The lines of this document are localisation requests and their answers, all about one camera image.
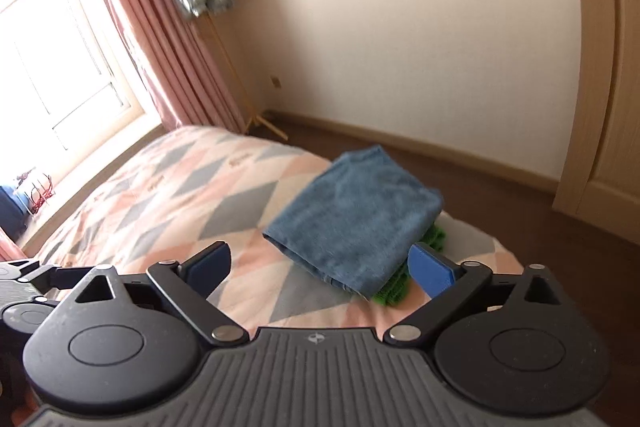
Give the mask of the blue denim jeans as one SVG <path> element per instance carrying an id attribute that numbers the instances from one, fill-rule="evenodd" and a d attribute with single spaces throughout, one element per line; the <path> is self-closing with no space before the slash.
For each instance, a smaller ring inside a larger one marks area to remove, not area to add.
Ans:
<path id="1" fill-rule="evenodd" d="M 334 160 L 262 236 L 320 281 L 370 300 L 406 262 L 409 248 L 442 207 L 439 191 L 377 145 Z"/>

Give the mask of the green knitted garment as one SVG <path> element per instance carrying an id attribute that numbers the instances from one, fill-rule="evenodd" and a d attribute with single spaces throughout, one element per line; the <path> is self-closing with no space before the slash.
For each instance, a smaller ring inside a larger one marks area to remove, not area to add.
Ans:
<path id="1" fill-rule="evenodd" d="M 439 225 L 431 225 L 419 239 L 431 251 L 441 254 L 444 251 L 447 233 Z M 392 277 L 372 297 L 372 301 L 384 307 L 396 307 L 410 293 L 414 277 L 422 277 L 433 262 L 430 259 L 420 260 L 419 251 L 410 254 L 407 260 L 396 270 Z"/>

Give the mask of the pink grey patterned bedsheet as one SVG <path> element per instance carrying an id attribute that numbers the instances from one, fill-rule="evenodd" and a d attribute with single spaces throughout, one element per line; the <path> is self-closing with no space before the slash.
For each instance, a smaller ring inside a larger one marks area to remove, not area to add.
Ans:
<path id="1" fill-rule="evenodd" d="M 374 327 L 384 332 L 430 300 L 413 281 L 396 307 L 331 286 L 262 236 L 266 226 L 333 161 L 297 147 L 212 127 L 183 127 L 140 150 L 47 240 L 38 260 L 64 268 L 111 265 L 142 273 L 227 243 L 231 271 L 206 298 L 244 329 Z M 442 210 L 442 254 L 518 274 L 493 237 Z"/>

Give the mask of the beige wooden door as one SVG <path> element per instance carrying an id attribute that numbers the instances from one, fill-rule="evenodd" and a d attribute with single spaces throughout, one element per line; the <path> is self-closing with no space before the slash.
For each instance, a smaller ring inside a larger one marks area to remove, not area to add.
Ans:
<path id="1" fill-rule="evenodd" d="M 639 0 L 580 0 L 572 134 L 553 208 L 639 240 Z"/>

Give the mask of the pink curtain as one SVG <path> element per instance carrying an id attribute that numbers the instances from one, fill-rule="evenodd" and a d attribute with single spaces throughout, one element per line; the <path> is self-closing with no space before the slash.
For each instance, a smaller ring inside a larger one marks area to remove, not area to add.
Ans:
<path id="1" fill-rule="evenodd" d="M 238 104 L 204 40 L 174 0 L 105 0 L 164 127 L 215 126 L 239 133 Z"/>

